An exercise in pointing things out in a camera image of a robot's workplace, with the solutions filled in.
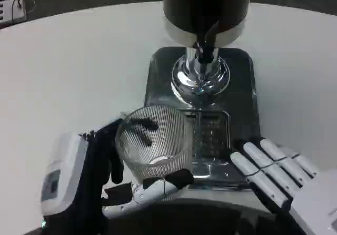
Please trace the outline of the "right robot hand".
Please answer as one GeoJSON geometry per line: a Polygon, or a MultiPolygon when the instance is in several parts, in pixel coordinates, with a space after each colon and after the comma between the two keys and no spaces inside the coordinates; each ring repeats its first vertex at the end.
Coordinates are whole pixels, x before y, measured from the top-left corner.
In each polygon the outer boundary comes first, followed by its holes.
{"type": "Polygon", "coordinates": [[[231,163],[288,234],[336,234],[336,169],[263,137],[233,143],[231,163]]]}

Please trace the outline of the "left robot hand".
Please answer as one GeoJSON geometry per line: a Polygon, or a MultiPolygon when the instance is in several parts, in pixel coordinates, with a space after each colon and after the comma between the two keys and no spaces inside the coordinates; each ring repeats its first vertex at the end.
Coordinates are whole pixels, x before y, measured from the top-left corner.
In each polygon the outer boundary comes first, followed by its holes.
{"type": "Polygon", "coordinates": [[[171,196],[194,179],[188,169],[123,183],[115,137],[118,118],[99,130],[64,134],[41,190],[42,234],[106,234],[108,222],[171,196]]]}

